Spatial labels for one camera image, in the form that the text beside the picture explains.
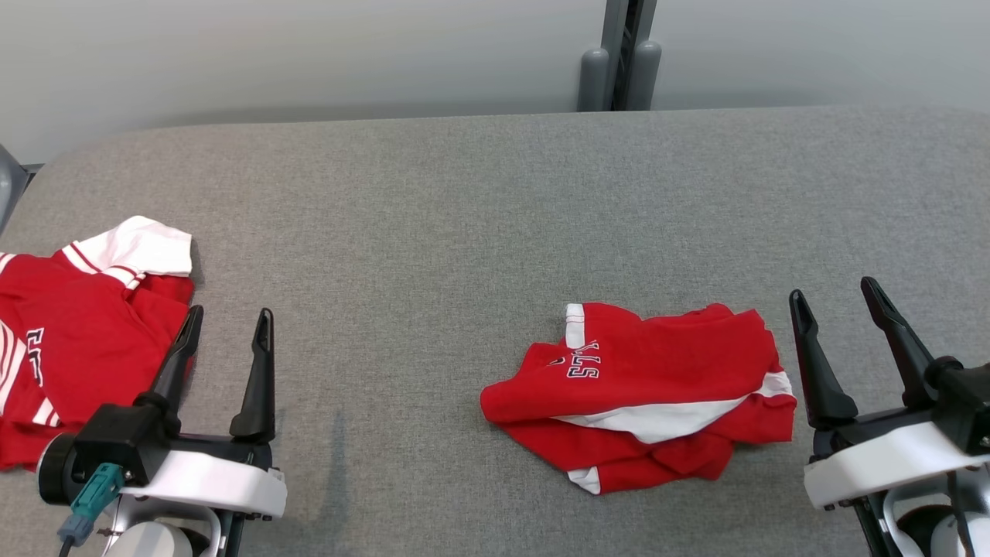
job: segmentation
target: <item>gray table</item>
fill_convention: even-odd
[[[716,483],[595,498],[484,421],[481,389],[568,301],[643,315],[755,307],[795,387],[804,288],[863,411],[898,404],[858,293],[880,279],[936,354],[990,358],[990,117],[811,108],[235,125],[62,156],[0,241],[49,254],[134,215],[196,238],[206,307],[181,412],[221,433],[258,309],[276,319],[285,518],[266,555],[865,555],[811,508],[811,431],[737,451]],[[64,508],[0,476],[5,556],[54,555]],[[78,555],[96,554],[95,543]]]

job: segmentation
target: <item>white stripe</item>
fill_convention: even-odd
[[[134,273],[131,273],[130,271],[125,271],[123,269],[118,269],[116,267],[105,269],[101,272],[101,274],[119,280],[124,286],[127,286],[134,280]]]
[[[14,337],[14,331],[10,330],[5,323],[0,323],[0,326],[3,327],[5,346],[7,347],[7,350],[4,351],[2,365],[4,370],[10,372],[10,359],[14,356],[14,348],[17,346],[15,343],[19,341]]]
[[[151,275],[188,277],[192,271],[189,250],[192,236],[143,216],[135,216],[82,242],[75,242],[90,263],[99,269],[126,265]]]
[[[131,280],[130,282],[128,282],[127,289],[128,290],[133,290],[133,289],[137,288],[138,285],[141,284],[141,281],[145,279],[145,276],[146,275],[144,273],[141,273],[140,275],[134,277],[134,280]]]
[[[750,394],[791,396],[791,382],[784,372],[766,374],[759,390]],[[622,406],[597,414],[557,416],[554,419],[582,427],[628,431],[643,443],[659,443],[701,431],[747,398],[749,394],[733,400]]]
[[[4,257],[0,258],[0,273],[3,273],[4,269],[7,269],[7,264],[10,260],[14,259],[15,254],[6,254]]]
[[[96,275],[96,271],[92,267],[89,267],[89,264],[84,262],[82,258],[79,257],[79,254],[75,253],[75,249],[73,249],[72,246],[65,246],[62,248],[62,254],[65,255],[65,258],[68,259],[70,263],[72,263],[73,267],[89,275]]]
[[[592,495],[597,496],[602,493],[602,482],[598,479],[597,466],[571,470],[567,473],[567,479],[581,486],[581,489],[587,490]]]
[[[3,361],[7,359],[7,335],[0,331],[0,386],[7,379],[7,368],[3,366]]]
[[[567,348],[584,346],[584,305],[580,303],[567,304],[563,338]]]
[[[48,425],[53,411],[54,407],[51,406],[51,401],[46,398],[42,400],[42,405],[38,407],[38,411],[35,412],[35,417],[31,421],[38,425]]]
[[[10,389],[17,382],[17,374],[21,371],[21,361],[24,360],[24,351],[24,343],[17,341],[17,347],[13,351],[14,361],[11,362],[10,373],[7,375],[7,381],[3,384],[3,388],[0,388],[0,415],[3,415],[4,407],[7,406]]]

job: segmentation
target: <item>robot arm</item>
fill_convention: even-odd
[[[73,509],[99,467],[122,475],[117,496],[103,508],[112,518],[111,528],[100,531],[108,538],[105,557],[237,557],[247,520],[272,520],[285,510],[285,479],[272,466],[269,446],[275,436],[271,311],[258,316],[254,361],[230,437],[179,431],[176,409],[202,319],[202,307],[189,309],[149,391],[132,406],[101,406],[77,435],[52,440],[39,464],[42,499]],[[158,521],[164,517],[197,520],[209,534]],[[62,536],[62,555],[89,535],[65,531],[81,535]]]
[[[791,319],[814,449],[805,489],[825,510],[853,507],[873,557],[990,555],[990,368],[933,360],[879,283],[861,282],[904,385],[904,407],[858,415],[818,343],[800,290]],[[950,504],[894,503],[932,495]]]

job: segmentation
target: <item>blue connector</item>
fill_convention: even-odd
[[[100,512],[117,498],[123,486],[124,469],[116,464],[101,464],[72,502],[72,515],[58,529],[58,539],[62,543],[71,539],[75,547],[82,545],[93,532]]]

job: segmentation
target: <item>cable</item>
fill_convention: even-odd
[[[58,539],[64,543],[72,540],[74,545],[82,545],[93,532],[93,524],[100,512],[107,507],[124,486],[123,469],[116,464],[103,463],[86,481],[79,495],[75,496],[70,508],[72,514],[58,529]]]
[[[65,538],[65,543],[62,544],[61,551],[58,552],[58,557],[68,557],[68,552],[72,549],[72,542],[75,541],[71,536]]]
[[[969,535],[969,523],[966,522],[966,513],[963,512],[959,502],[959,482],[955,476],[955,470],[948,473],[948,500],[952,503],[952,514],[955,516],[955,527],[959,532],[959,541],[966,552],[966,557],[976,557],[973,551],[973,538]]]

